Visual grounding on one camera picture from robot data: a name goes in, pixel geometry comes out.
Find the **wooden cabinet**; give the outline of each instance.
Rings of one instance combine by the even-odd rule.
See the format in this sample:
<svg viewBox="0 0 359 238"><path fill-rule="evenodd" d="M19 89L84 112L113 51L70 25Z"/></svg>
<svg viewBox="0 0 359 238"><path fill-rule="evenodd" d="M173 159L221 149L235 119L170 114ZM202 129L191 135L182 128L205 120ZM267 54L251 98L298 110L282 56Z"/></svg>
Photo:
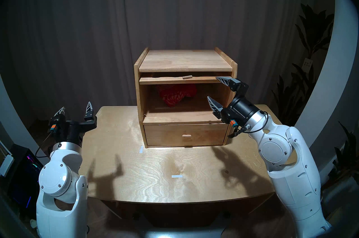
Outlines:
<svg viewBox="0 0 359 238"><path fill-rule="evenodd" d="M149 50L134 65L139 123L145 147L225 145L230 125L213 114L207 96L224 106L234 93L217 76L237 77L237 63L214 50ZM158 84L196 84L194 97L168 107Z"/></svg>

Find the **curtain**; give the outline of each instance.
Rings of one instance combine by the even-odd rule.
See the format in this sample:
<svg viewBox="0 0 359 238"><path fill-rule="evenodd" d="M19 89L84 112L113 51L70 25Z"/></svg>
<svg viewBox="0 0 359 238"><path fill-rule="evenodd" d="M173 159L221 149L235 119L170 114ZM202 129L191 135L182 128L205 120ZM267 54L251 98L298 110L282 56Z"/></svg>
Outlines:
<svg viewBox="0 0 359 238"><path fill-rule="evenodd" d="M248 99L273 106L279 74L304 58L300 3L315 0L5 0L0 22L37 117L65 106L82 120L88 101L95 111L136 105L133 64L147 46L218 46L238 63Z"/></svg>

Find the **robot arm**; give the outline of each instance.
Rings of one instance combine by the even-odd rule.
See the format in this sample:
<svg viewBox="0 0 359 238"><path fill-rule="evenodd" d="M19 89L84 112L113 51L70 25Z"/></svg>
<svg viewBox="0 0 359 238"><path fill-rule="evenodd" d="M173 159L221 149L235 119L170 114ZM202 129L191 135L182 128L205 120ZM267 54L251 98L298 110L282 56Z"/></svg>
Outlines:
<svg viewBox="0 0 359 238"><path fill-rule="evenodd" d="M86 211L88 182L79 175L82 163L81 148L83 134L97 126L97 118L89 102L85 122L65 119L65 108L61 108L51 119L49 131L56 144L48 162L40 172L40 192L36 202L36 220L41 238L86 237ZM55 199L74 203L71 210L60 210Z"/></svg>
<svg viewBox="0 0 359 238"><path fill-rule="evenodd" d="M230 138L248 133L257 142L274 189L292 214L298 237L315 237L327 231L331 225L321 209L319 172L300 132L295 127L275 124L268 113L251 104L245 98L245 83L231 77L217 79L236 95L228 107L207 97L213 114L234 127ZM293 148L297 161L285 165Z"/></svg>

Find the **red cloth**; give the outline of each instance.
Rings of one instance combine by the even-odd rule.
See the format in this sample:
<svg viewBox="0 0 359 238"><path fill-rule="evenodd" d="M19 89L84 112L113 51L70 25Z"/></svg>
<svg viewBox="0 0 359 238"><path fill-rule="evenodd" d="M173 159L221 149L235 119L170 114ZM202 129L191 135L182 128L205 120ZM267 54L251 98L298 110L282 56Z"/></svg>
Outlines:
<svg viewBox="0 0 359 238"><path fill-rule="evenodd" d="M197 93L196 85L193 83L184 84L159 84L157 91L162 100L169 106L173 107L184 97L193 97Z"/></svg>

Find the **black cable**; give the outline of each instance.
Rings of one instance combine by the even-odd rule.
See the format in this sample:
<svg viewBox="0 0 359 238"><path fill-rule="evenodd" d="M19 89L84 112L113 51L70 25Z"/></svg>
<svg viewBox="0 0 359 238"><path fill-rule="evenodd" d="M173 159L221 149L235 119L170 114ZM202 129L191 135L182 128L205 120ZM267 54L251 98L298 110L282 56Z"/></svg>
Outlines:
<svg viewBox="0 0 359 238"><path fill-rule="evenodd" d="M252 132L245 132L245 131L241 131L240 129L238 129L238 131L240 131L241 133L250 134L250 133L255 133L255 132L258 132L258 131L262 130L267 125L267 122L268 122L268 119L269 119L268 113L266 111L263 111L263 112L265 114L267 114L267 120L266 120L266 123L263 125L263 127L261 129L258 129L258 130L252 131Z"/></svg>
<svg viewBox="0 0 359 238"><path fill-rule="evenodd" d="M43 146L43 144L46 142L47 138L50 137L50 135L52 134L52 132L50 132L50 134L46 137L46 139L42 142L42 144L39 146L39 148L37 149L37 151L35 152L35 157L36 158L49 158L48 156L37 156L37 152L39 152L40 148Z"/></svg>

